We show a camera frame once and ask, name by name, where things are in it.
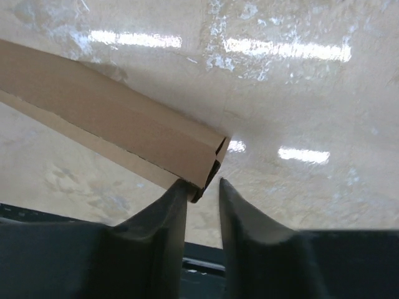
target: scratched surface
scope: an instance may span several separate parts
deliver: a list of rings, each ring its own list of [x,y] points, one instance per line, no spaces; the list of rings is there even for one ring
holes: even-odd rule
[[[233,136],[220,175],[291,227],[399,227],[398,1],[4,0],[0,38]],[[2,201],[115,224],[163,190],[1,105]],[[188,241],[220,246],[216,180]]]

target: long cardboard box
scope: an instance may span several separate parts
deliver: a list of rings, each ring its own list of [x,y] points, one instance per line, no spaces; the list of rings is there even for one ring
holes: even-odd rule
[[[0,100],[155,184],[197,201],[229,138],[88,67],[0,40]]]

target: scratch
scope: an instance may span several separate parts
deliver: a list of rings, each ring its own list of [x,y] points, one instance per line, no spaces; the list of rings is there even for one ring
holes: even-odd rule
[[[197,61],[195,61],[194,59],[191,59],[191,58],[189,58],[189,57],[186,57],[186,59],[187,59],[188,61],[194,62],[195,64],[198,63]]]
[[[90,11],[90,9],[89,9],[89,7],[86,5],[85,1],[84,1],[84,0],[81,0],[81,1],[82,1],[82,4],[84,5],[84,7],[87,9],[87,11]]]

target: brown cardboard box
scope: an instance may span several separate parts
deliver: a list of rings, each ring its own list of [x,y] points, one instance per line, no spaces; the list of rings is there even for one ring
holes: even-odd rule
[[[69,59],[0,40],[0,99],[168,188],[183,178],[198,200],[229,138]]]

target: beige surface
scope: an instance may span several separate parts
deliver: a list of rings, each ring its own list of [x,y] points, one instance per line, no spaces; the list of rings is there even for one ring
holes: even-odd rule
[[[231,134],[220,175],[285,225],[399,227],[398,13],[385,0],[5,0],[0,38]],[[4,202],[114,224],[163,192],[0,114]],[[216,183],[189,206],[188,241],[220,246]]]

